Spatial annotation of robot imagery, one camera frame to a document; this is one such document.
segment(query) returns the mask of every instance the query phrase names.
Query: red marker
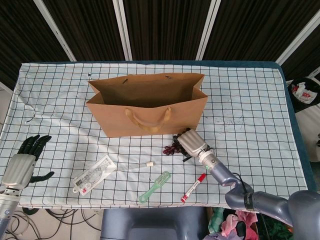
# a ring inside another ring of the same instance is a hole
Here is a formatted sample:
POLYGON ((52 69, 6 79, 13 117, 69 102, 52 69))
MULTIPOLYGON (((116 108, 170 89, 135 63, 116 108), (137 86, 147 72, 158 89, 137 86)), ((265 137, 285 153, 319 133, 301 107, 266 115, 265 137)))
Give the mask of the red marker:
POLYGON ((181 198, 181 202, 185 203, 187 198, 192 194, 192 192, 198 187, 198 185, 206 178, 207 174, 202 173, 201 176, 195 181, 194 184, 186 191, 184 196, 181 198))

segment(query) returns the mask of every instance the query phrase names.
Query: robotic arm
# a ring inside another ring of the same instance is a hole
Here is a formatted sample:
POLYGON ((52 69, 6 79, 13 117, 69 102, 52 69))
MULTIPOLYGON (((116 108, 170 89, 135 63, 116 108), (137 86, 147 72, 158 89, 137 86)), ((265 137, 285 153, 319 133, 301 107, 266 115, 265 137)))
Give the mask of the robotic arm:
POLYGON ((177 140, 190 156, 199 158, 199 162, 221 186, 234 186, 225 194, 231 209, 260 212, 293 226, 295 240, 320 238, 320 194, 297 191, 286 200, 263 191, 254 192, 219 161, 212 148, 195 130, 187 130, 177 140))
POLYGON ((7 226, 20 200, 20 194, 29 183, 48 180, 54 172, 44 176, 33 176, 35 165, 51 136, 39 135, 27 138, 17 154, 13 155, 4 172, 1 183, 6 189, 0 193, 0 239, 3 238, 7 226))

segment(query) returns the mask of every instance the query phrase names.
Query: grid tablecloth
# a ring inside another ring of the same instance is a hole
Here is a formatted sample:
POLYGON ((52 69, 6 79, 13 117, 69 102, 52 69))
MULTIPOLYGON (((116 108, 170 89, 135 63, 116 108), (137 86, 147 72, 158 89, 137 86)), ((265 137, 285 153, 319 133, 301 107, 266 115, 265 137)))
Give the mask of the grid tablecloth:
MULTIPOLYGON (((180 198, 205 169, 183 156, 162 154, 172 135, 108 138, 86 107, 94 92, 88 80, 128 74, 201 73, 208 95, 197 132, 218 158, 255 191, 288 198, 306 189, 284 91, 275 68, 213 67, 136 63, 24 63, 19 72, 0 135, 0 178, 27 137, 52 136, 34 175, 55 174, 32 183, 21 194, 21 206, 37 208, 108 208, 181 206, 180 198), (118 167, 85 196, 73 193, 72 179, 108 154, 118 167), (153 161, 152 168, 130 169, 153 161), (171 179, 145 204, 138 197, 164 171, 171 179)), ((225 207, 230 187, 208 176, 184 204, 225 207)))

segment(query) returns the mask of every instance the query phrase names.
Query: green cloth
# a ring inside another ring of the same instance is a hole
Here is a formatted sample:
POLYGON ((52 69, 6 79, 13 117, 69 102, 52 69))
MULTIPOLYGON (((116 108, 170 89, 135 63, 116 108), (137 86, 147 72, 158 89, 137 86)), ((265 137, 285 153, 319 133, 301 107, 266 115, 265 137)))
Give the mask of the green cloth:
POLYGON ((211 234, 220 232, 220 226, 224 221, 224 208, 223 207, 214 207, 213 215, 209 221, 208 229, 211 234))

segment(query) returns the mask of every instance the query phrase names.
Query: floor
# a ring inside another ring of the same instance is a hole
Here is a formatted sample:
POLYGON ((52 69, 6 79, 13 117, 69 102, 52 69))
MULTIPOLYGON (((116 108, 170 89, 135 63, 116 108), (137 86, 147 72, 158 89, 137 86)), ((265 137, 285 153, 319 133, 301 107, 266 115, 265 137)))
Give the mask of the floor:
POLYGON ((313 172, 313 177, 316 183, 316 189, 318 193, 320 193, 320 162, 310 162, 312 172, 313 172))
MULTIPOLYGON (((51 209, 54 213, 61 214, 63 213, 62 210, 60 209, 51 209)), ((16 213, 18 215, 23 214, 20 212, 22 211, 22 208, 18 208, 16 213)), ((84 217, 88 219, 92 215, 94 217, 90 218, 88 220, 89 224, 91 224, 93 227, 101 229, 101 222, 102 222, 102 217, 103 217, 103 210, 96 210, 96 212, 92 209, 84 209, 83 210, 84 217)), ((55 219, 53 216, 49 215, 45 209, 40 209, 37 213, 34 215, 29 216, 30 219, 34 221, 35 226, 37 227, 39 231, 39 235, 41 239, 45 239, 48 237, 51 237, 54 235, 56 230, 59 227, 59 220, 55 219)), ((72 216, 63 219, 64 222, 66 223, 71 223, 72 216)), ((90 239, 90 240, 98 240, 100 239, 100 231, 93 229, 90 227, 87 223, 83 222, 80 224, 76 224, 79 222, 82 222, 84 219, 81 215, 81 210, 79 209, 75 214, 73 218, 73 224, 72 225, 72 237, 70 237, 70 231, 71 231, 71 226, 68 224, 61 224, 59 230, 57 233, 50 238, 51 240, 82 240, 82 239, 90 239)), ((15 229, 17 226, 17 221, 12 222, 12 228, 15 229)), ((22 231, 24 231, 27 227, 27 223, 20 219, 20 225, 19 228, 16 230, 16 233, 19 234, 22 231)), ((6 234, 3 239, 8 239, 12 237, 10 234, 6 234)), ((33 231, 32 227, 28 227, 26 231, 22 235, 17 235, 16 236, 19 240, 36 240, 38 237, 36 236, 35 232, 33 231)))
POLYGON ((8 93, 7 91, 3 90, 0 88, 0 99, 1 99, 1 104, 0 104, 0 129, 2 129, 2 126, 5 121, 5 117, 7 115, 7 110, 9 107, 9 103, 11 100, 11 94, 8 93))

